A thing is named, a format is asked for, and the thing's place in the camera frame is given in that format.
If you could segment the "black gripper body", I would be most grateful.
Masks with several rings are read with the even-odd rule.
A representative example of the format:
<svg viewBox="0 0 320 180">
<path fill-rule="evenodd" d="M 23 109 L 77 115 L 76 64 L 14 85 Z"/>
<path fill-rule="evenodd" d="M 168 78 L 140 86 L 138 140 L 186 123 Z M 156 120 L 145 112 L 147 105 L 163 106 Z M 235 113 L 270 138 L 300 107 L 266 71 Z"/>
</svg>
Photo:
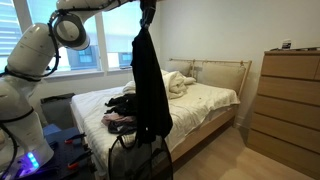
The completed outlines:
<svg viewBox="0 0 320 180">
<path fill-rule="evenodd" d="M 142 11 L 140 26 L 142 28 L 148 28 L 152 23 L 156 12 L 156 3 L 157 0 L 140 0 L 140 9 Z"/>
</svg>

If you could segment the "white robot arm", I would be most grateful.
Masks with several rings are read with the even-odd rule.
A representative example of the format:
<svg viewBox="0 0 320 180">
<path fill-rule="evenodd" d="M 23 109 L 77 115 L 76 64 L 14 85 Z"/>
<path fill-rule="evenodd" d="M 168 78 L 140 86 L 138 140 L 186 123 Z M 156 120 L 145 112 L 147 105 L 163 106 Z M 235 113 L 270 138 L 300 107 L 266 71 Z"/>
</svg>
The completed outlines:
<svg viewBox="0 0 320 180">
<path fill-rule="evenodd" d="M 0 77 L 0 127 L 8 136 L 1 148 L 1 180 L 17 180 L 36 173 L 54 156 L 44 137 L 38 113 L 29 103 L 35 88 L 50 73 L 59 49 L 84 50 L 90 44 L 84 23 L 92 16 L 135 0 L 58 0 L 49 22 L 35 23 L 9 55 Z M 140 24 L 151 24 L 157 0 L 138 0 Z"/>
</svg>

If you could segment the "blue robot base table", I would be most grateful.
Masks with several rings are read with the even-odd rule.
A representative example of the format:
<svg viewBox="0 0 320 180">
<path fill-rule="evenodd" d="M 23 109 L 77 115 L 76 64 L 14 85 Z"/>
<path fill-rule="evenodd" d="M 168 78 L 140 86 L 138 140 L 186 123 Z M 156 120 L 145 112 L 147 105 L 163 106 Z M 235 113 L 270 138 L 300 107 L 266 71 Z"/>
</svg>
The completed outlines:
<svg viewBox="0 0 320 180">
<path fill-rule="evenodd" d="M 64 130 L 56 125 L 45 127 L 45 140 L 54 154 L 46 164 L 37 168 L 39 158 L 35 153 L 29 153 L 27 158 L 31 164 L 31 172 L 23 169 L 19 174 L 19 180 L 95 180 L 94 172 L 91 170 L 91 156 L 81 160 L 77 168 L 67 168 L 76 157 L 89 150 L 83 144 L 83 139 L 76 139 L 71 144 L 64 143 L 64 140 L 77 134 L 80 132 L 75 127 Z"/>
</svg>

